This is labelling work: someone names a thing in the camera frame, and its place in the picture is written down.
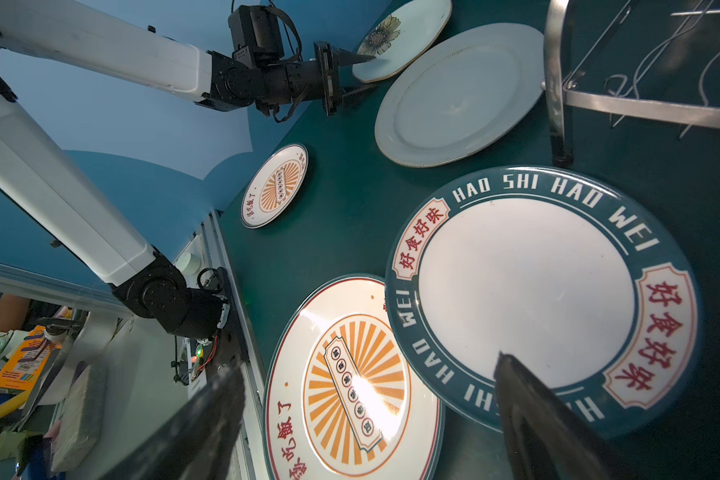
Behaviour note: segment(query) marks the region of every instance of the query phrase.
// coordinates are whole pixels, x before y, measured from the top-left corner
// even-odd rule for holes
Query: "light blue wall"
[[[158,34],[179,42],[231,53],[228,0],[83,3],[144,28],[154,25]],[[309,59],[315,40],[354,49],[389,0],[276,3],[296,24]],[[215,112],[139,85],[5,51],[0,52],[0,74],[40,126],[68,148],[82,171],[169,258],[180,252],[212,208],[226,208],[306,108],[302,105],[291,120],[276,124],[252,106]],[[112,151],[133,152],[128,155],[132,158]],[[224,151],[228,155],[204,178],[182,172],[198,170],[192,162],[200,157],[207,162]],[[51,240],[0,192],[1,264],[108,290],[65,248],[51,248]]]

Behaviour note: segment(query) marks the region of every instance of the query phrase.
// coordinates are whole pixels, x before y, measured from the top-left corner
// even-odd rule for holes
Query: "green table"
[[[403,3],[394,0],[388,13]],[[610,74],[631,75],[642,55],[669,36],[676,26],[667,20],[672,10],[654,3],[641,5],[640,15],[630,17],[629,28],[625,25],[604,51],[604,61],[587,73],[584,90],[602,91]],[[576,15],[574,59],[621,2],[592,4],[581,5]],[[547,8],[547,2],[538,0],[454,0],[451,21],[439,40],[494,22],[543,31]],[[706,22],[687,43],[669,49],[641,91],[654,98],[696,101],[700,69],[720,50],[720,19],[715,22]],[[697,54],[703,46],[710,48]],[[636,52],[637,58],[628,52]],[[678,60],[695,73],[674,72]],[[666,72],[679,77],[670,79]],[[707,76],[708,93],[719,92],[710,95],[716,104],[720,66]],[[298,197],[276,221],[258,230],[241,225],[242,193],[221,218],[265,365],[298,305],[318,286],[344,274],[384,276],[398,229],[432,191],[483,168],[551,163],[542,96],[517,127],[470,158],[422,170],[394,164],[379,152],[373,133],[376,112],[393,81],[381,82],[358,108],[331,118],[314,103],[293,125],[282,145],[304,144],[309,168]],[[682,142],[676,134],[674,125],[635,119],[611,130],[607,115],[577,110],[573,168],[627,193],[664,223],[694,265],[705,307],[701,363],[683,397],[658,421],[614,443],[635,469],[651,478],[720,478],[720,131],[694,128]],[[500,434],[448,411],[435,477],[510,478],[503,448]]]

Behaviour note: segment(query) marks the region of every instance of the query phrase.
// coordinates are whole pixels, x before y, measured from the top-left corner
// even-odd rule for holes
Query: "flower-patterned plate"
[[[408,368],[386,308],[381,278],[350,275],[294,314],[264,398],[275,480],[432,476],[444,408]]]
[[[307,172],[307,149],[293,144],[281,148],[259,168],[242,198],[240,219],[259,228],[277,218],[296,196]]]
[[[700,292],[659,221],[568,170],[452,181],[408,218],[387,268],[392,331],[452,409],[500,429],[499,352],[605,437],[672,406],[702,346]]]
[[[378,148],[396,164],[417,168],[486,148],[541,96],[543,43],[535,28],[495,23],[435,45],[384,96],[374,130]]]
[[[390,78],[432,46],[451,17],[451,0],[413,0],[406,3],[365,36],[359,54],[375,60],[352,66],[360,82]]]

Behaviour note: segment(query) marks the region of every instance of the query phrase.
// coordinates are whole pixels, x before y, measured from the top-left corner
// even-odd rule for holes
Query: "person's arm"
[[[0,297],[0,332],[19,330],[29,311],[29,299],[3,293]]]

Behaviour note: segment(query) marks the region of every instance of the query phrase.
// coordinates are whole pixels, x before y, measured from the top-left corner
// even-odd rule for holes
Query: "white plate center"
[[[509,50],[475,46],[423,72],[403,94],[394,128],[416,148],[440,148],[482,130],[514,99],[520,63]]]
[[[419,276],[433,334],[467,368],[493,379],[499,351],[548,387],[602,370],[630,332],[626,264],[594,225],[539,200],[472,206],[432,237]]]

